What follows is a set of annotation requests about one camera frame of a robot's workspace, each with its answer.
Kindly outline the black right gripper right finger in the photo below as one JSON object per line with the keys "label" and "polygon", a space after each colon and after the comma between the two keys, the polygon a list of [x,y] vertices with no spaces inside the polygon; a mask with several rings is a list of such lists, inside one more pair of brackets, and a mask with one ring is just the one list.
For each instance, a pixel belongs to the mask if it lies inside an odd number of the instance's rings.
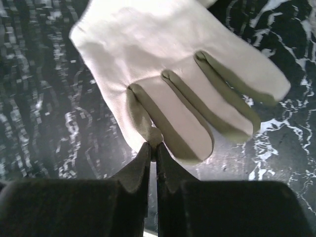
{"label": "black right gripper right finger", "polygon": [[157,147],[160,237],[309,237],[293,191],[278,181],[201,181]]}

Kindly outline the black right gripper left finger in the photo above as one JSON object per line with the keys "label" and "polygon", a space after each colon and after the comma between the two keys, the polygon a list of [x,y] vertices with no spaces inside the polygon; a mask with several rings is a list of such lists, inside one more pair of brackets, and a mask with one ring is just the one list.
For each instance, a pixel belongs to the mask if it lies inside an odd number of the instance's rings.
{"label": "black right gripper left finger", "polygon": [[21,179],[0,186],[3,237],[140,237],[151,147],[111,178]]}

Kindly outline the white glove green fingers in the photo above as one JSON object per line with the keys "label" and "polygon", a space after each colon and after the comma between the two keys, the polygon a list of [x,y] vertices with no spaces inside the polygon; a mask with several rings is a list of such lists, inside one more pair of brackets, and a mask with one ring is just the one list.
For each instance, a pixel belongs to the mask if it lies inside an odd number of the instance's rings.
{"label": "white glove green fingers", "polygon": [[127,144],[164,142],[197,164],[211,129],[241,143],[260,129],[241,95],[274,106],[291,85],[259,50],[224,27],[211,0],[92,0],[70,31]]}

